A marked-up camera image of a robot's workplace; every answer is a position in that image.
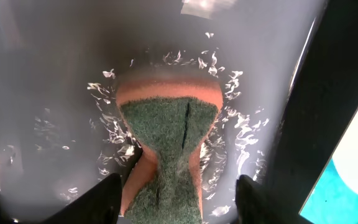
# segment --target turquoise surface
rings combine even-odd
[[[358,223],[358,195],[342,181],[333,160],[318,180],[301,216],[313,223]]]

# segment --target gray surface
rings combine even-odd
[[[128,144],[103,143],[108,133],[90,94],[101,95],[86,87],[87,83],[114,86],[114,80],[106,79],[102,71],[114,68],[117,75],[122,74],[134,55],[147,46],[155,49],[158,43],[163,49],[155,51],[157,59],[169,50],[175,55],[181,50],[185,60],[210,59],[215,50],[217,68],[226,68],[218,73],[223,88],[231,80],[229,75],[233,76],[231,71],[243,71],[236,88],[241,95],[226,100],[225,106],[244,117],[249,114],[250,121],[236,128],[238,114],[228,118],[224,110],[220,117],[220,124],[223,118],[229,119],[225,128],[217,130],[225,144],[211,146],[211,150],[227,156],[220,160],[211,155],[214,162],[203,174],[203,184],[209,189],[203,197],[216,193],[204,200],[204,219],[210,224],[226,223],[236,216],[235,209],[220,217],[212,214],[224,213],[225,206],[234,208],[238,158],[245,159],[248,152],[241,173],[263,181],[262,153],[269,153],[297,60],[322,7],[322,1],[315,0],[241,1],[206,20],[180,15],[180,1],[8,2],[0,1],[0,202],[8,215],[19,220],[48,217],[97,184],[104,177],[100,169],[127,177],[140,149],[126,161],[119,149],[136,145],[133,139],[126,136]],[[205,32],[214,37],[208,39]],[[201,55],[203,50],[209,54]],[[116,113],[111,105],[104,105],[103,113]],[[266,126],[251,128],[267,118]],[[252,130],[244,137],[254,134],[250,138],[258,141],[240,141],[236,146],[241,127],[248,126]],[[101,151],[106,164],[103,158],[98,160]],[[215,174],[221,174],[220,178],[214,179]],[[78,192],[68,191],[74,187]]]

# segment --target wet surface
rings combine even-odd
[[[221,84],[223,110],[200,164],[204,220],[234,219],[236,178],[263,182],[321,3],[242,1],[211,20],[181,15],[181,5],[0,2],[0,202],[8,215],[41,220],[113,172],[125,181],[141,149],[118,116],[116,77],[164,65]]]

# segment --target green scouring pad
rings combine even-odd
[[[201,223],[200,146],[222,107],[219,85],[130,82],[116,101],[144,150],[124,186],[121,213],[133,224]]]

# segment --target sponge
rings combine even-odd
[[[200,148],[223,104],[219,84],[200,78],[131,81],[116,102],[143,155],[122,191],[136,223],[201,223]]]

